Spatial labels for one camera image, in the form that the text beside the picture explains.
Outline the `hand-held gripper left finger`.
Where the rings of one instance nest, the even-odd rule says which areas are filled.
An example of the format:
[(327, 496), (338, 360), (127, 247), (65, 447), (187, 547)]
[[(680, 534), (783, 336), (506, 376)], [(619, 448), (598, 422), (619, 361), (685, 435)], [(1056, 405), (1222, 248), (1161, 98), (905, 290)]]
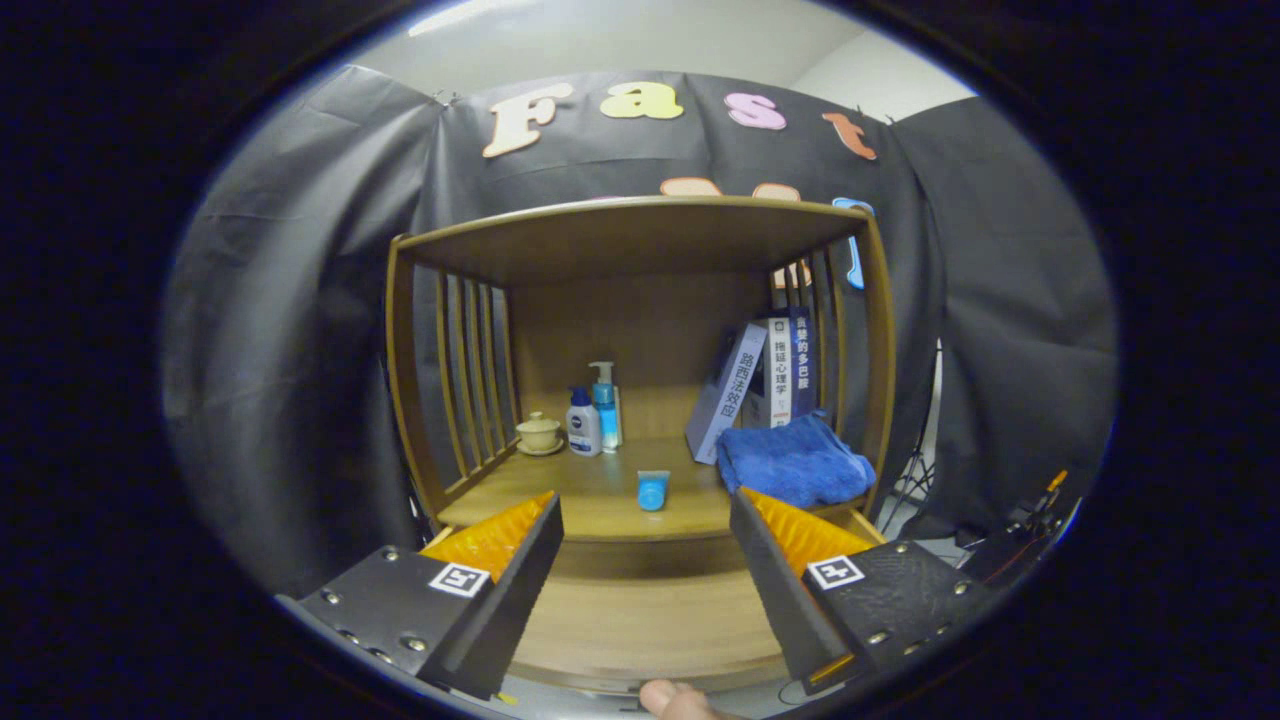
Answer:
[(561, 497), (548, 491), (422, 550), (384, 544), (311, 593), (276, 602), (378, 673), (489, 700), (563, 537)]

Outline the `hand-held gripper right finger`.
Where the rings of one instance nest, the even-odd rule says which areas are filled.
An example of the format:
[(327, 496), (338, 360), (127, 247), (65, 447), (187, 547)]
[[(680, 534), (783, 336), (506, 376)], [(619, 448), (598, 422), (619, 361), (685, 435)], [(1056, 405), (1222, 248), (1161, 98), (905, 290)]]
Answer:
[(860, 536), (748, 487), (731, 498), (730, 527), (788, 675), (809, 694), (902, 671), (993, 598), (915, 542)]

